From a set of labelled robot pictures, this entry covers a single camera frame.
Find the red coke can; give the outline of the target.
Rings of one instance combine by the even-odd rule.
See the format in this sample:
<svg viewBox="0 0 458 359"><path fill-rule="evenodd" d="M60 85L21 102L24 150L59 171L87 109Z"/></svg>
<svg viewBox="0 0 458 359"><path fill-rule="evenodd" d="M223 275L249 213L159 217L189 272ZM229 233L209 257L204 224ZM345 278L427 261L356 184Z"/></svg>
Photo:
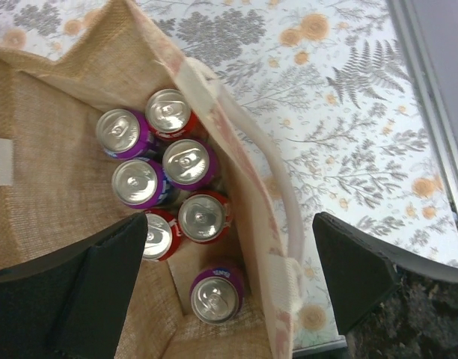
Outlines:
<svg viewBox="0 0 458 359"><path fill-rule="evenodd" d="M147 101L145 117L154 135L166 141L187 137L198 125L191 106L176 89L155 92Z"/></svg>
<svg viewBox="0 0 458 359"><path fill-rule="evenodd" d="M233 214L227 197L217 191L201 190L183 201L177 220L185 237L206 245L228 234Z"/></svg>
<svg viewBox="0 0 458 359"><path fill-rule="evenodd" d="M178 221L163 209L149 209L144 214L147 219L147 238L142 258L165 261L177 251L183 240Z"/></svg>

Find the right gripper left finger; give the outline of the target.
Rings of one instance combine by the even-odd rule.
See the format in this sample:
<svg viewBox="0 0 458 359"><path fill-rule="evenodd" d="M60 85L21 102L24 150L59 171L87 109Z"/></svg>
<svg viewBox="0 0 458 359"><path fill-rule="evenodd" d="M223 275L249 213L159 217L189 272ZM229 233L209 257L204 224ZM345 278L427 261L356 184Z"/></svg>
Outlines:
<svg viewBox="0 0 458 359"><path fill-rule="evenodd" d="M138 213L0 270L0 358L114 358L146 238Z"/></svg>

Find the brown jute canvas bag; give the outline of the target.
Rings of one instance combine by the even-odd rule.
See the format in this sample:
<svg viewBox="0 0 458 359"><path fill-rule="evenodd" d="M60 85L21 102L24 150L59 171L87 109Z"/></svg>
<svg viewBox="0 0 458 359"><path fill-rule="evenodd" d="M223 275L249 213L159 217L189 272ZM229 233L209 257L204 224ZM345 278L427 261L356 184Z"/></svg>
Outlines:
<svg viewBox="0 0 458 359"><path fill-rule="evenodd" d="M188 242L167 262L141 258L114 358L291 358L304 229L280 151L217 75L133 1L110 1L60 61L0 46L0 270L138 214L112 192L117 162L96 122L113 108L142 110L172 86L222 161L237 234ZM220 260L240 268L244 302L229 322L209 325L189 291Z"/></svg>

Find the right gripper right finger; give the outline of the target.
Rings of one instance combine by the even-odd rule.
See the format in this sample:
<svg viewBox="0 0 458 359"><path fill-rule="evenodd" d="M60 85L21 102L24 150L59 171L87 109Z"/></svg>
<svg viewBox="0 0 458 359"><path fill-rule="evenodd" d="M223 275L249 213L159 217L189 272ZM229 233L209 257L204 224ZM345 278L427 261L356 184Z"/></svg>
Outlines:
<svg viewBox="0 0 458 359"><path fill-rule="evenodd" d="M351 358L458 358L458 268L321 212L312 224Z"/></svg>

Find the red coke can front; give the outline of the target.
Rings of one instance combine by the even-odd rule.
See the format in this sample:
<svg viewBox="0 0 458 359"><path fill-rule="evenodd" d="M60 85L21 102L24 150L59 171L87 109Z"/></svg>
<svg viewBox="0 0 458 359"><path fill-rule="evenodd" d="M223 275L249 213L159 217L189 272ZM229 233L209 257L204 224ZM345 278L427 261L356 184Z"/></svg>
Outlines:
<svg viewBox="0 0 458 359"><path fill-rule="evenodd" d="M228 234L233 214L227 197L217 191L201 190L183 201L177 220L185 237L206 245Z"/></svg>

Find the purple fanta can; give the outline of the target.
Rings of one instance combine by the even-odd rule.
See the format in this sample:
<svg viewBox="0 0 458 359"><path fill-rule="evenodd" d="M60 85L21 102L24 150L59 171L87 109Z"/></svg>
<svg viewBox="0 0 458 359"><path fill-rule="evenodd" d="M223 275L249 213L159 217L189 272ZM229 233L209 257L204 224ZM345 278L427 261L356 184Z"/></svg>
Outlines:
<svg viewBox="0 0 458 359"><path fill-rule="evenodd" d="M127 160L114 170L112 188L117 198L133 209L167 203L176 191L160 163L142 157Z"/></svg>
<svg viewBox="0 0 458 359"><path fill-rule="evenodd" d="M163 153L162 167L171 184L186 191L203 188L219 175L214 150L198 139L172 143Z"/></svg>
<svg viewBox="0 0 458 359"><path fill-rule="evenodd" d="M114 159L153 157L159 151L146 117L132 109L116 108L104 113L97 121L96 137L105 153Z"/></svg>
<svg viewBox="0 0 458 359"><path fill-rule="evenodd" d="M242 272L234 262L210 263L193 280L189 303L194 314L209 325L222 325L241 311L245 295Z"/></svg>

